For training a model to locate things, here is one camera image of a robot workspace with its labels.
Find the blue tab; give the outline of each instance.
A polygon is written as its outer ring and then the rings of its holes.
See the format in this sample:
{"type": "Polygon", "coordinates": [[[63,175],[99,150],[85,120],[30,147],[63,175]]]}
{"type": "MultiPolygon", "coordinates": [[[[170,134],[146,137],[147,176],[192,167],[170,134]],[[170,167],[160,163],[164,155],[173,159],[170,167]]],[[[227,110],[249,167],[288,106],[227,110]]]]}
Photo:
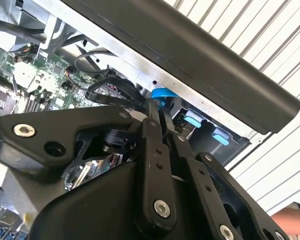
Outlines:
{"type": "Polygon", "coordinates": [[[161,100],[160,98],[178,97],[173,91],[168,88],[155,88],[151,92],[151,98],[154,100],[161,100]]]}
{"type": "Polygon", "coordinates": [[[230,143],[228,139],[231,135],[220,128],[216,127],[211,136],[224,146],[228,146],[230,143]]]}
{"type": "Polygon", "coordinates": [[[201,122],[204,120],[202,116],[196,114],[191,109],[189,109],[186,112],[183,119],[188,123],[192,124],[193,126],[195,126],[196,128],[201,128],[201,122]]]}

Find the silver screw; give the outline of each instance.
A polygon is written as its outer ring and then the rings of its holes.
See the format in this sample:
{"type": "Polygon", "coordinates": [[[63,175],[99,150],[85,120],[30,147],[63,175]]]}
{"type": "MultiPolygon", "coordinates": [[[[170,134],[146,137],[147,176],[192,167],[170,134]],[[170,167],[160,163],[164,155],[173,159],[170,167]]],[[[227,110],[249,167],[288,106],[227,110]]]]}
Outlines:
{"type": "Polygon", "coordinates": [[[154,210],[155,212],[164,219],[168,218],[170,216],[170,208],[168,204],[166,204],[162,200],[157,200],[154,202],[154,210]]]}
{"type": "Polygon", "coordinates": [[[285,240],[285,238],[280,234],[280,232],[275,232],[275,235],[278,237],[280,240],[285,240]]]}
{"type": "Polygon", "coordinates": [[[31,138],[36,134],[36,130],[33,126],[23,123],[14,126],[13,132],[15,135],[22,138],[31,138]]]}
{"type": "Polygon", "coordinates": [[[212,161],[212,157],[210,156],[210,155],[208,155],[208,154],[206,154],[206,155],[204,155],[205,156],[205,158],[208,160],[208,161],[212,161]]]}
{"type": "Polygon", "coordinates": [[[185,142],[185,141],[186,141],[185,137],[184,137],[184,136],[181,136],[181,135],[178,136],[178,139],[179,139],[180,141],[182,141],[182,142],[185,142]]]}
{"type": "Polygon", "coordinates": [[[154,121],[150,121],[150,124],[151,124],[152,126],[154,126],[154,127],[157,126],[157,124],[156,124],[154,121]]]}
{"type": "Polygon", "coordinates": [[[119,115],[125,119],[128,118],[127,114],[125,114],[124,112],[120,112],[119,115]]]}
{"type": "Polygon", "coordinates": [[[226,240],[234,240],[234,234],[226,225],[220,225],[220,232],[226,240]]]}

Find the skin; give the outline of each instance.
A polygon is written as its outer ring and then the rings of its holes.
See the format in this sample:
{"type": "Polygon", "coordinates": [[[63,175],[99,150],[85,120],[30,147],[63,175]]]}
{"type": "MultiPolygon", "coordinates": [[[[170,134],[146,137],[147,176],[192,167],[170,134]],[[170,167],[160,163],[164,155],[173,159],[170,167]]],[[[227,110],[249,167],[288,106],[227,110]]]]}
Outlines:
{"type": "Polygon", "coordinates": [[[272,219],[288,235],[300,235],[300,211],[284,208],[272,216],[272,219]]]}

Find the white corrugated panel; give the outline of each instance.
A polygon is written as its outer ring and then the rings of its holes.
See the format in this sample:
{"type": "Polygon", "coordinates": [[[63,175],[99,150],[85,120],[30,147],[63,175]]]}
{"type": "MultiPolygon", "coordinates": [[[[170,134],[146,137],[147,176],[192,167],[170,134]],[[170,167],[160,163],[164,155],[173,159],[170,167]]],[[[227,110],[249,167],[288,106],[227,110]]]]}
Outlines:
{"type": "MultiPolygon", "coordinates": [[[[166,2],[300,99],[300,0],[166,2]]],[[[300,112],[230,173],[269,214],[300,202],[300,112]]]]}

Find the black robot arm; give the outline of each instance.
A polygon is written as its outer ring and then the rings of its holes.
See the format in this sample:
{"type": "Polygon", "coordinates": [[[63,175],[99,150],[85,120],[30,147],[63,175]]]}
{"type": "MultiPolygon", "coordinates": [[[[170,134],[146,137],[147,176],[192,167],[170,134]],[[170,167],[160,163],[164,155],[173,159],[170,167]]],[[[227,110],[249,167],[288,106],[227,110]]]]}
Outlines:
{"type": "Polygon", "coordinates": [[[193,154],[152,100],[141,121],[118,106],[4,116],[0,163],[35,206],[19,208],[36,217],[29,240],[289,239],[213,155],[193,154]],[[52,194],[67,167],[111,153],[125,162],[52,194]]]}

